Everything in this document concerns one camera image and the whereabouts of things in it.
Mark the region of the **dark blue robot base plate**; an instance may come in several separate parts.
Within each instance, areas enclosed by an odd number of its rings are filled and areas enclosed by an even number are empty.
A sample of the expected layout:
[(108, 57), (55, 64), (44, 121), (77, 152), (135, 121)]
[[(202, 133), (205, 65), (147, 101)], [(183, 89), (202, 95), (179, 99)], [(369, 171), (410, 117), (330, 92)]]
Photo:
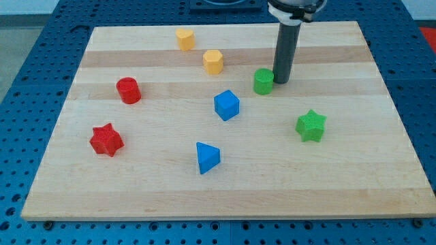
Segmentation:
[(261, 10), (261, 0), (188, 0), (190, 12)]

